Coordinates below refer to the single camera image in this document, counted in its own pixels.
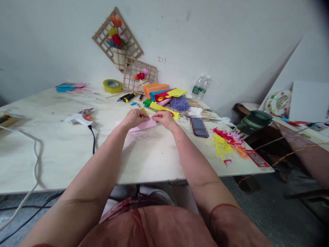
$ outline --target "person's left hand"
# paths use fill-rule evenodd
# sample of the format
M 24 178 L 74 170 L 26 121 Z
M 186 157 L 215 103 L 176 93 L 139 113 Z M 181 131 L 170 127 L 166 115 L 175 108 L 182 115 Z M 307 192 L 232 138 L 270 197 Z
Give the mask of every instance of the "person's left hand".
M 127 113 L 125 119 L 120 123 L 120 125 L 132 129 L 137 127 L 143 122 L 150 120 L 150 117 L 145 111 L 141 109 L 132 109 Z

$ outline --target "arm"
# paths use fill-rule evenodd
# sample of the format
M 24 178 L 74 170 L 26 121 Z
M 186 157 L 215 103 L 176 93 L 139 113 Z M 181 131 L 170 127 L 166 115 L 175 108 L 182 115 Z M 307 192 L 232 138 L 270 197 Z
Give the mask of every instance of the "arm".
M 239 207 L 207 159 L 173 120 L 170 113 L 158 112 L 152 118 L 173 134 L 184 174 L 203 218 L 207 221 L 212 209 L 218 204 L 229 203 Z
M 20 246 L 77 246 L 100 220 L 117 181 L 128 131 L 147 120 L 144 111 L 130 110 Z

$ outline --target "hand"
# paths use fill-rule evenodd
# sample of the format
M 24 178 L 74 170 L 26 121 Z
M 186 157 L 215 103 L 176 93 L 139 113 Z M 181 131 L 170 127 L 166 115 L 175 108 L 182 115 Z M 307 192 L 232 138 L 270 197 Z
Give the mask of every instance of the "hand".
M 176 126 L 178 126 L 175 120 L 172 118 L 170 111 L 159 111 L 152 116 L 152 119 L 161 123 L 165 128 L 169 129 L 170 131 Z
M 125 119 L 120 125 L 127 127 L 128 130 L 137 127 L 143 122 L 150 120 L 150 117 L 141 109 L 132 109 L 127 113 Z

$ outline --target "cord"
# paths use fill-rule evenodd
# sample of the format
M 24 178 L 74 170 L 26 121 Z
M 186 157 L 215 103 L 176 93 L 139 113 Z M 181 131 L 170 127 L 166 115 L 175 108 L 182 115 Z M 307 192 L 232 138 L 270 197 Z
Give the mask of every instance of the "cord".
M 88 125 L 88 128 L 92 131 L 92 134 L 93 134 L 93 136 L 94 136 L 93 154 L 95 154 L 95 143 L 96 143 L 96 141 L 95 141 L 95 134 L 94 134 L 94 132 L 93 132 L 93 128 L 92 128 L 91 125 Z
M 4 208 L 4 209 L 0 209 L 0 212 L 3 212 L 3 211 L 9 211 L 9 210 L 14 210 L 18 207 L 11 207 L 11 208 Z M 27 205 L 27 206 L 22 206 L 22 208 L 42 208 L 42 206 L 37 206 L 37 205 Z
M 280 158 L 277 162 L 275 162 L 275 163 L 272 165 L 272 168 L 273 168 L 274 166 L 276 166 L 278 163 L 280 163 L 281 160 L 285 159 L 286 157 L 288 157 L 288 156 L 290 156 L 290 155 L 292 155 L 292 154 L 294 154 L 294 153 L 296 153 L 296 152 L 302 151 L 302 150 L 304 150 L 304 149 L 306 149 L 306 148 L 310 148 L 310 147 L 318 146 L 318 145 L 323 145 L 323 144 L 329 144 L 329 143 L 328 143 L 328 142 L 325 142 L 325 143 L 319 143 L 319 144 L 308 145 L 308 146 L 306 146 L 306 147 L 303 147 L 303 148 L 297 149 L 297 150 L 295 150 L 294 152 L 291 152 L 291 153 L 289 153 L 289 154 L 286 154 L 285 156 L 283 156 L 282 158 Z M 242 178 L 242 179 L 238 182 L 238 185 L 239 185 L 243 180 L 246 180 L 247 178 L 250 178 L 250 177 L 252 177 L 252 176 L 255 176 L 255 174 L 252 174 L 252 175 L 250 175 L 250 176 L 247 176 L 247 177 L 245 177 L 245 178 Z
M 24 136 L 26 136 L 27 138 L 33 140 L 34 141 L 33 151 L 34 151 L 34 154 L 35 154 L 35 157 L 36 157 L 36 161 L 35 161 L 34 168 L 33 168 L 33 176 L 34 176 L 34 180 L 35 180 L 35 185 L 29 191 L 29 193 L 27 193 L 27 195 L 24 197 L 24 199 L 22 200 L 22 202 L 20 203 L 20 205 L 18 206 L 18 208 L 16 209 L 16 211 L 14 212 L 14 214 L 12 215 L 12 217 L 6 223 L 4 223 L 2 226 L 0 226 L 0 231 L 2 231 L 5 227 L 7 227 L 14 220 L 14 218 L 17 216 L 18 212 L 22 208 L 23 204 L 27 201 L 27 199 L 29 198 L 29 196 L 31 195 L 31 193 L 35 190 L 35 188 L 39 184 L 38 177 L 37 177 L 37 167 L 38 167 L 38 163 L 39 163 L 39 156 L 38 156 L 37 150 L 36 150 L 37 139 L 35 139 L 34 137 L 32 137 L 32 136 L 30 136 L 30 135 L 28 135 L 28 134 L 26 134 L 26 133 L 24 133 L 22 131 L 8 129 L 8 128 L 3 127 L 3 126 L 0 126 L 0 128 L 3 128 L 5 130 L 9 130 L 9 131 L 12 131 L 12 132 L 21 133 Z
M 23 226 L 25 226 L 30 220 L 32 220 L 32 218 L 34 216 L 36 216 L 43 208 L 45 208 L 45 206 L 50 203 L 53 199 L 61 196 L 63 194 L 64 191 L 57 193 L 51 197 L 48 198 L 48 200 L 45 202 L 44 205 L 41 206 L 41 208 L 35 213 L 33 214 L 27 221 L 25 221 L 19 228 L 17 228 L 12 234 L 10 234 L 9 236 L 5 237 L 3 240 L 0 241 L 0 245 L 3 244 L 8 238 L 10 238 L 12 235 L 14 235 L 16 232 L 18 232 Z
M 259 146 L 258 148 L 255 148 L 254 150 L 256 151 L 257 149 L 260 149 L 260 148 L 262 148 L 262 147 L 267 146 L 268 144 L 271 144 L 271 143 L 273 143 L 273 142 L 276 142 L 276 141 L 278 141 L 278 140 L 281 140 L 282 138 L 285 138 L 286 136 L 289 136 L 289 135 L 291 135 L 291 134 L 296 134 L 296 133 L 302 132 L 302 131 L 304 131 L 304 130 L 306 130 L 306 129 L 309 129 L 310 127 L 312 127 L 314 124 L 317 124 L 317 123 L 318 123 L 318 124 L 319 124 L 319 123 L 323 123 L 323 124 L 329 126 L 329 124 L 324 123 L 324 122 L 310 123 L 310 124 L 307 125 L 307 127 L 306 127 L 305 129 L 302 129 L 302 130 L 299 130 L 299 131 L 296 131 L 296 132 L 288 133 L 288 134 L 286 134 L 286 135 L 284 135 L 284 136 L 282 136 L 282 137 L 279 137 L 278 139 L 275 139 L 275 140 L 270 141 L 270 142 L 268 142 L 268 143 L 266 143 L 266 144 L 264 144 L 264 145 L 262 145 L 262 146 Z

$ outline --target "wooden trellis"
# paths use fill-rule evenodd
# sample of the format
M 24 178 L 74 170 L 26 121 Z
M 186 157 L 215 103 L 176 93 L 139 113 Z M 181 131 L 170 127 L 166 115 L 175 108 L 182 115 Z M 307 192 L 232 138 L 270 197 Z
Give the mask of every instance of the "wooden trellis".
M 111 22 L 111 17 L 117 17 L 119 16 L 122 20 L 122 26 L 118 28 L 119 34 L 124 33 L 127 39 L 129 40 L 129 44 L 127 46 L 127 53 L 126 55 L 133 58 L 139 58 L 141 54 L 143 54 L 143 50 L 137 43 L 135 37 L 130 32 L 127 24 L 123 20 L 122 16 L 119 13 L 119 10 L 117 7 L 114 8 L 112 13 L 106 18 L 105 22 L 102 23 L 102 26 L 98 29 L 98 31 L 94 34 L 92 39 L 96 42 L 96 44 L 99 46 L 99 48 L 102 49 L 102 51 L 108 56 L 108 58 L 114 63 L 113 59 L 113 47 L 110 47 L 105 43 L 106 38 L 111 38 L 111 36 L 108 34 L 108 30 L 110 30 L 112 27 L 114 27 L 113 23 Z
M 157 67 L 139 61 L 135 58 L 126 56 L 122 89 L 145 95 L 139 87 L 138 81 L 134 79 L 135 74 L 143 72 L 143 69 L 147 69 L 149 71 L 147 78 L 149 79 L 150 83 L 153 83 L 156 79 L 155 76 L 157 73 Z

